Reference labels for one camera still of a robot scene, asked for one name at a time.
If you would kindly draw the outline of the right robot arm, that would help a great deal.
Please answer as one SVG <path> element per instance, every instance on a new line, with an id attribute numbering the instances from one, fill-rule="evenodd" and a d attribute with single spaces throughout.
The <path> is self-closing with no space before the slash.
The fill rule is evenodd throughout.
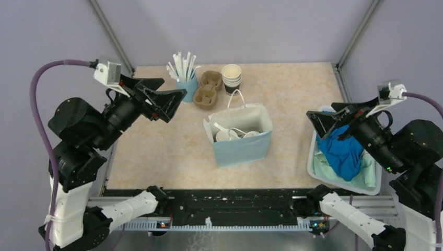
<path id="1" fill-rule="evenodd" d="M 389 104 L 375 98 L 363 103 L 333 103 L 331 111 L 308 111 L 321 139 L 354 138 L 384 170 L 395 174 L 390 186 L 406 218 L 404 227 L 375 220 L 319 185 L 307 194 L 312 215 L 329 215 L 358 235 L 372 250 L 442 250 L 442 130 L 432 121 L 415 119 L 397 133 L 378 117 Z"/>

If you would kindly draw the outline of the blue and white paper bag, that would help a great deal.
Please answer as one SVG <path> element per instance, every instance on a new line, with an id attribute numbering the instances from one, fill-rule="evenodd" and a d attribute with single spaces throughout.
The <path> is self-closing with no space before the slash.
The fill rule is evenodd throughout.
<path id="1" fill-rule="evenodd" d="M 216 142 L 215 136 L 220 129 L 235 130 L 240 139 Z M 263 104 L 248 104 L 240 90 L 230 96 L 226 109 L 215 112 L 203 119 L 203 128 L 212 145 L 217 168 L 238 166 L 265 159 L 269 149 L 273 124 L 267 108 Z M 260 134 L 243 139 L 250 131 Z"/>

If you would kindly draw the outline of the white straw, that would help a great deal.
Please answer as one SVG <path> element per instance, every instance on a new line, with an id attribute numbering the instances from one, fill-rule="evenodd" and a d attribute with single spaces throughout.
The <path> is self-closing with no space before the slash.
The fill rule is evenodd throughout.
<path id="1" fill-rule="evenodd" d="M 229 136 L 229 139 L 232 139 L 232 137 L 234 137 L 234 138 L 236 138 L 236 139 L 239 139 L 239 138 L 240 138 L 236 133 L 233 134 L 233 130 L 232 130 L 232 129 L 226 129 L 226 128 L 222 127 L 221 125 L 219 125 L 219 124 L 216 123 L 216 122 L 214 123 L 214 126 L 215 126 L 216 128 L 218 128 L 218 129 L 220 129 L 221 131 L 226 132 L 227 135 Z"/>

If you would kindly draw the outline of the white plastic cup lid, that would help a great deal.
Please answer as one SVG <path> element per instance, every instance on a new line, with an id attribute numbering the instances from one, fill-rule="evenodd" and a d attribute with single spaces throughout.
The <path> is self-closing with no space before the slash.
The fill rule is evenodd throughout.
<path id="1" fill-rule="evenodd" d="M 222 142 L 222 141 L 231 141 L 231 140 L 238 140 L 240 137 L 235 132 L 235 130 L 229 130 L 229 131 L 223 131 L 220 130 L 217 132 L 215 136 L 216 142 Z"/>

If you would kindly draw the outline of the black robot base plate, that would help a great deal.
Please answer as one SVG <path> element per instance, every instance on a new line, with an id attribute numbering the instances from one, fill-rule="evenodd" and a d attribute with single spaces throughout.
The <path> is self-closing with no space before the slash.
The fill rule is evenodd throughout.
<path id="1" fill-rule="evenodd" d="M 165 189 L 165 202 L 148 217 L 172 219 L 172 226 L 295 226 L 301 219 L 326 219 L 310 204 L 309 188 Z"/>

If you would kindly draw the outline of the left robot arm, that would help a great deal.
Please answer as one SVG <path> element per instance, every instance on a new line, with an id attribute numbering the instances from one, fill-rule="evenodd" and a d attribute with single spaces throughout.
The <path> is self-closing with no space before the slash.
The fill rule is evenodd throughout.
<path id="1" fill-rule="evenodd" d="M 133 197 L 105 207 L 88 206 L 89 191 L 109 149 L 140 117 L 169 122 L 186 96 L 185 89 L 161 91 L 162 78 L 121 75 L 116 92 L 103 111 L 73 97 L 62 102 L 49 121 L 60 138 L 50 161 L 55 204 L 39 228 L 54 250 L 90 250 L 99 246 L 117 227 L 142 215 L 161 216 L 167 195 L 157 186 L 138 190 Z"/>

